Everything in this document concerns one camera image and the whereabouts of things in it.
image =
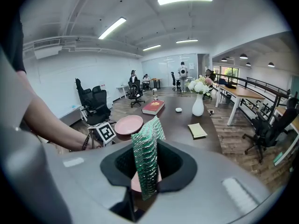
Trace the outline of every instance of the red book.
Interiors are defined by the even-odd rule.
[[[164,104],[165,103],[162,100],[153,100],[142,109],[142,113],[156,115],[162,109]]]

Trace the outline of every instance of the book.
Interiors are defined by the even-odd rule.
[[[164,105],[165,103],[162,100],[153,100],[142,109],[142,113],[156,115]]]
[[[207,133],[203,130],[199,123],[188,125],[194,138],[199,138],[203,136],[207,136]]]

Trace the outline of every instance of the backpack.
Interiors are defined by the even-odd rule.
[[[136,84],[132,84],[129,88],[129,96],[137,96],[138,95],[138,86]]]
[[[187,76],[186,68],[183,67],[183,68],[181,69],[181,71],[179,72],[179,74],[180,74],[181,77],[186,77],[186,76]]]

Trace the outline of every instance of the person in white shirt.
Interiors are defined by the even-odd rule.
[[[185,83],[188,77],[188,68],[185,66],[184,62],[181,62],[181,67],[178,69],[179,80],[181,82],[182,93],[186,92]]]
[[[145,74],[145,76],[143,77],[143,91],[145,91],[145,87],[148,87],[148,89],[150,89],[150,78],[148,77],[148,74]]]
[[[134,83],[135,80],[138,80],[138,78],[137,78],[137,76],[135,74],[135,71],[132,70],[131,71],[131,77],[130,77],[129,81],[132,82],[132,83]]]

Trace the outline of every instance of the green crinkled foil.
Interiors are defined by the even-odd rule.
[[[131,138],[142,199],[146,200],[155,193],[158,182],[157,139],[165,139],[159,118],[155,116]]]

